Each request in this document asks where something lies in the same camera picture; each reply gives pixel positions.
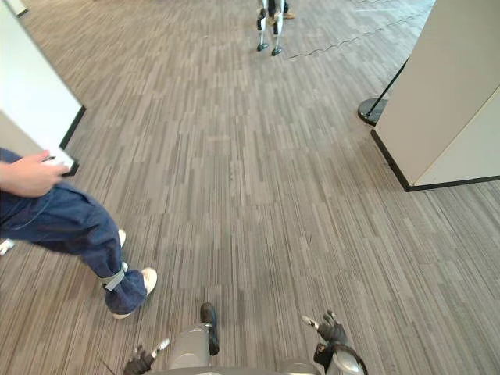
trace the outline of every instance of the velcro strap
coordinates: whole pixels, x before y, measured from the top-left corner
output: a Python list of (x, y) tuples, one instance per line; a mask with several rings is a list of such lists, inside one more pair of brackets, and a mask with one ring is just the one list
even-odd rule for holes
[(101, 280), (101, 284), (105, 285), (107, 290), (112, 291), (116, 287), (116, 285), (121, 283), (124, 277), (125, 273), (122, 268), (120, 271), (118, 271), (118, 273), (110, 277), (101, 277), (99, 280)]

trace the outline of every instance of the white wall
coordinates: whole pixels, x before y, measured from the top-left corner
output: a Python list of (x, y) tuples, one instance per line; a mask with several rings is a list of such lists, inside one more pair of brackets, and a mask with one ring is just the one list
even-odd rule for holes
[(6, 0), (9, 4), (10, 7), (12, 8), (13, 12), (18, 16), (25, 10), (27, 10), (26, 6), (21, 2), (21, 0)]
[(500, 87), (416, 185), (500, 175)]
[(58, 148), (81, 104), (0, 2), (0, 110), (42, 148)]
[(43, 151), (3, 111), (0, 111), (0, 134), (2, 135), (0, 148), (7, 148), (18, 155), (36, 154)]
[[(499, 0), (436, 1), (375, 128), (410, 185), (500, 175), (500, 162), (482, 147), (497, 142), (500, 149), (497, 132), (477, 139), (480, 128), (500, 126), (498, 117), (486, 111), (463, 132), (500, 85), (499, 43)], [(447, 159), (436, 163), (461, 132)]]

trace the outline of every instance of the jeans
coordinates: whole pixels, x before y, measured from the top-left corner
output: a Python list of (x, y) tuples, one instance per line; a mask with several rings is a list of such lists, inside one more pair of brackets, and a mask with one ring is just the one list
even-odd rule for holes
[[(0, 160), (20, 157), (0, 148)], [(29, 241), (54, 252), (78, 255), (98, 277), (111, 277), (122, 266), (118, 228), (91, 196), (67, 183), (40, 198), (21, 198), (0, 191), (0, 237)], [(142, 273), (130, 270), (105, 303), (116, 314), (128, 314), (146, 298)]]
[[(276, 2), (279, 3), (280, 0), (269, 0), (267, 3), (267, 11), (269, 12), (270, 16), (274, 16), (274, 13), (276, 13)], [(288, 3), (284, 2), (284, 9), (283, 13), (288, 13)]]

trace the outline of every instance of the humanoid robot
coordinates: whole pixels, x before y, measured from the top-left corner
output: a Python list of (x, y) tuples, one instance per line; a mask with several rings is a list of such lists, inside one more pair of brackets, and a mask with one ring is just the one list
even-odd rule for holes
[[(175, 340), (167, 371), (153, 372), (155, 375), (320, 375), (319, 370), (303, 359), (285, 360), (279, 372), (249, 369), (243, 367), (210, 367), (210, 356), (219, 352), (217, 337), (217, 315), (212, 304), (202, 305), (201, 323), (180, 333)], [(343, 375), (368, 375), (366, 366), (357, 353), (350, 347), (344, 327), (331, 311), (324, 315), (324, 322), (317, 323), (303, 316), (305, 324), (315, 329), (324, 342), (316, 346), (314, 361), (325, 370), (325, 375), (335, 375), (340, 370)], [(156, 356), (170, 344), (164, 340), (153, 352), (146, 352), (139, 345), (134, 356), (129, 359), (123, 375), (142, 375), (147, 373)]]
[[(273, 15), (269, 14), (269, 16), (272, 17), (273, 21), (272, 28), (273, 28), (273, 35), (275, 38), (275, 45), (272, 52), (273, 56), (279, 55), (281, 53), (280, 36), (281, 36), (281, 31), (283, 30), (283, 20), (284, 20), (284, 0), (275, 0), (275, 1), (279, 2), (279, 10), (277, 8), (277, 11)], [(262, 8), (259, 10), (259, 18), (257, 19), (257, 30), (259, 31), (259, 37), (260, 37), (260, 42), (259, 45), (257, 46), (257, 51), (260, 52), (269, 47), (269, 44), (266, 43), (266, 16), (267, 16), (269, 0), (259, 0), (259, 4), (262, 4)]]

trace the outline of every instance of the black baseboard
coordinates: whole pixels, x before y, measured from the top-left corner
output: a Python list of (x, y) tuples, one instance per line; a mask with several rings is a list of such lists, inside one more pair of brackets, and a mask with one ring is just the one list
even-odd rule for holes
[(385, 147), (384, 143), (382, 142), (382, 140), (378, 136), (375, 129), (373, 129), (371, 131), (371, 134), (372, 134), (372, 138), (375, 140), (375, 143), (377, 143), (378, 148), (382, 152), (382, 155), (384, 155), (384, 158), (387, 160), (387, 163), (391, 167), (392, 171), (394, 172), (394, 174), (398, 178), (399, 183), (403, 186), (405, 191), (419, 191), (419, 190), (430, 190), (430, 189), (438, 189), (438, 188), (448, 188), (450, 186), (465, 185), (465, 184), (477, 184), (480, 182), (500, 180), (500, 176), (491, 176), (491, 177), (473, 178), (471, 180), (443, 182), (440, 184), (410, 186), (410, 184), (408, 183), (408, 180), (406, 180), (405, 175), (399, 169), (398, 164), (392, 158), (391, 153), (389, 152), (389, 150), (387, 150), (387, 148)]
[(75, 116), (73, 122), (71, 123), (70, 128), (68, 129), (66, 135), (61, 141), (61, 144), (59, 145), (60, 148), (64, 149), (68, 145), (68, 142), (71, 139), (71, 136), (73, 136), (73, 133), (77, 129), (78, 124), (80, 123), (81, 118), (84, 116), (84, 113), (87, 109), (85, 108), (84, 105), (80, 107), (80, 110), (78, 111), (77, 115)]

